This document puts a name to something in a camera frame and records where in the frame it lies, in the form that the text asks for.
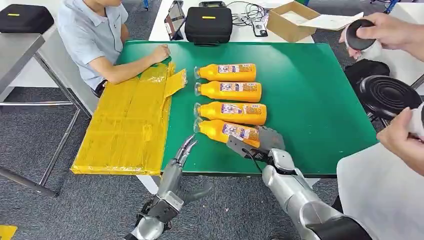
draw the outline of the black bag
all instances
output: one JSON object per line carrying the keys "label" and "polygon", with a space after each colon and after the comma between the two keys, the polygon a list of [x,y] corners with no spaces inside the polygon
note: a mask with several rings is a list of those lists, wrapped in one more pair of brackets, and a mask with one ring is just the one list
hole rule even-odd
{"label": "black bag", "polygon": [[196,44],[228,43],[233,32],[231,9],[226,7],[190,7],[185,36]]}
{"label": "black bag", "polygon": [[0,33],[43,34],[54,22],[45,6],[11,4],[0,11]]}
{"label": "black bag", "polygon": [[349,80],[349,83],[356,95],[358,95],[359,87],[364,78],[373,75],[390,76],[390,68],[387,64],[380,61],[362,59],[350,66],[347,66],[344,69],[344,74]]}

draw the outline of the plastic bottle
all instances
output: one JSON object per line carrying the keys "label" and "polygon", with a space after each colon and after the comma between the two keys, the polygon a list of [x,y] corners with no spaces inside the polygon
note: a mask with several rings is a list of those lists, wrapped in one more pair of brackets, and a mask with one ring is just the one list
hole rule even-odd
{"label": "plastic bottle", "polygon": [[256,65],[244,64],[210,64],[204,67],[195,67],[196,79],[203,78],[209,81],[225,82],[254,82],[256,79]]}
{"label": "plastic bottle", "polygon": [[198,117],[194,121],[193,128],[195,133],[205,134],[210,139],[225,144],[228,142],[229,136],[233,135],[256,148],[259,148],[260,145],[258,130],[253,127],[228,123],[218,119],[207,121]]}
{"label": "plastic bottle", "polygon": [[194,85],[194,93],[196,96],[204,95],[211,99],[257,103],[261,100],[262,85],[258,82],[197,82]]}
{"label": "plastic bottle", "polygon": [[264,125],[267,120],[267,106],[258,103],[230,103],[214,101],[194,105],[194,116],[230,123]]}

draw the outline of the green table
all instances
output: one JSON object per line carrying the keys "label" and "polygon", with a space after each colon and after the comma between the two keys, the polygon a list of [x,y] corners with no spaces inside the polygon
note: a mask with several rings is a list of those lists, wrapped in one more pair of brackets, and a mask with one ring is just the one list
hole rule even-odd
{"label": "green table", "polygon": [[[195,96],[195,66],[256,64],[262,83],[261,103],[267,106],[265,125],[284,137],[286,151],[309,177],[332,177],[337,162],[377,142],[376,132],[327,44],[230,42],[198,47],[190,42],[167,42],[176,71],[187,69],[188,84],[172,97],[162,170],[184,139],[193,134],[193,106],[210,103]],[[163,42],[125,43],[119,64],[149,54]],[[224,143],[198,133],[184,171],[202,175],[251,175],[254,163]]]}

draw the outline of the cable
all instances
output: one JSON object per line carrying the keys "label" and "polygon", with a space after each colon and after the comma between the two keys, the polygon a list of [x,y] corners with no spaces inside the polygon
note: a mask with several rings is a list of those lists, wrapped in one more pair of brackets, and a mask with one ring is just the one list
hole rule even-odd
{"label": "cable", "polygon": [[262,173],[262,169],[259,167],[258,163],[256,162],[255,158],[252,156],[252,154],[245,148],[241,149],[243,152],[245,152],[250,159],[253,160],[254,164],[256,165],[257,169],[259,170],[260,173]]}
{"label": "cable", "polygon": [[245,12],[232,14],[232,24],[234,26],[239,26],[239,27],[252,26],[253,21],[262,21],[262,18],[266,16],[265,9],[262,6],[255,3],[250,3],[247,1],[233,1],[228,3],[226,6],[228,7],[229,5],[235,4],[235,3],[243,3],[243,4],[246,4],[246,6],[244,7]]}

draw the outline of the bottle label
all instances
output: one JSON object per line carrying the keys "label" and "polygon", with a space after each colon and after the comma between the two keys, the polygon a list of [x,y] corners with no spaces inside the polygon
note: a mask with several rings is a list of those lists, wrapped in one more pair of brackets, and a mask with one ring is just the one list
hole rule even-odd
{"label": "bottle label", "polygon": [[252,72],[252,64],[231,64],[231,65],[218,65],[218,73],[246,73]]}
{"label": "bottle label", "polygon": [[222,128],[222,133],[228,136],[232,135],[241,141],[243,139],[256,141],[259,140],[259,133],[256,129],[245,129],[228,123],[224,124],[224,127]]}
{"label": "bottle label", "polygon": [[262,109],[258,104],[243,105],[244,114],[261,115]]}
{"label": "bottle label", "polygon": [[235,104],[222,104],[221,113],[223,114],[241,114],[243,111]]}
{"label": "bottle label", "polygon": [[219,90],[222,92],[256,92],[258,90],[258,83],[225,82],[220,84]]}

